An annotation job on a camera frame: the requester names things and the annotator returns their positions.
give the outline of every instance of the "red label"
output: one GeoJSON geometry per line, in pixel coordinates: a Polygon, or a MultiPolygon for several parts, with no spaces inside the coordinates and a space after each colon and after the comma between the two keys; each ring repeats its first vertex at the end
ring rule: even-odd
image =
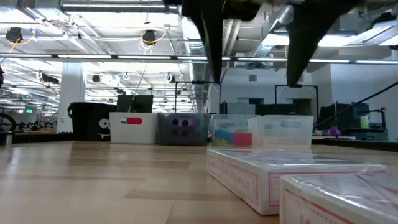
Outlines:
{"type": "Polygon", "coordinates": [[[142,124],[142,119],[141,118],[128,118],[127,119],[127,124],[142,124]]]}

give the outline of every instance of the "white storage bin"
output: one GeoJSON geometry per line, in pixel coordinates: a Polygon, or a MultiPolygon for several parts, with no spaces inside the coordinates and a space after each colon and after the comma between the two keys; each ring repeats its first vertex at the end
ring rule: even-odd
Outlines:
{"type": "Polygon", "coordinates": [[[213,145],[259,146],[261,116],[216,114],[211,116],[213,145]]]}
{"type": "Polygon", "coordinates": [[[312,129],[313,116],[263,116],[263,146],[311,146],[312,129]]]}
{"type": "Polygon", "coordinates": [[[280,223],[398,223],[397,179],[392,174],[282,177],[280,223]]]}
{"type": "Polygon", "coordinates": [[[157,140],[157,114],[109,113],[111,142],[155,144],[157,140]]]}
{"type": "Polygon", "coordinates": [[[285,175],[381,173],[387,167],[281,150],[209,149],[207,171],[261,215],[275,215],[279,213],[280,178],[285,175]]]}

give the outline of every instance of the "gray storage bin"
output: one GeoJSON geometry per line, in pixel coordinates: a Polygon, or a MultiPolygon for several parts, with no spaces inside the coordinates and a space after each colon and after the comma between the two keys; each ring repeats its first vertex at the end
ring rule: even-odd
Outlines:
{"type": "Polygon", "coordinates": [[[205,146],[209,127],[208,114],[158,113],[159,144],[205,146]]]}

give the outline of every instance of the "purple object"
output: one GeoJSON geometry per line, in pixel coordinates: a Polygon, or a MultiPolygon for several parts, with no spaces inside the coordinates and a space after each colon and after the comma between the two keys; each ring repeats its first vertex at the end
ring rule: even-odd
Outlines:
{"type": "Polygon", "coordinates": [[[341,132],[337,127],[329,128],[329,135],[330,136],[341,136],[341,132]]]}

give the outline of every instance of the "white box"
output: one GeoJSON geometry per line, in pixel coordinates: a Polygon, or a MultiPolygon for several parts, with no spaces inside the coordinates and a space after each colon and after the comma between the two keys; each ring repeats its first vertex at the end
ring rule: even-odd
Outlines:
{"type": "Polygon", "coordinates": [[[280,223],[398,223],[398,176],[283,177],[280,223]]]}
{"type": "Polygon", "coordinates": [[[303,174],[386,172],[380,164],[281,150],[207,151],[208,173],[261,215],[279,213],[280,177],[303,174]]]}
{"type": "Polygon", "coordinates": [[[155,144],[157,140],[157,114],[109,113],[111,142],[155,144]]]}

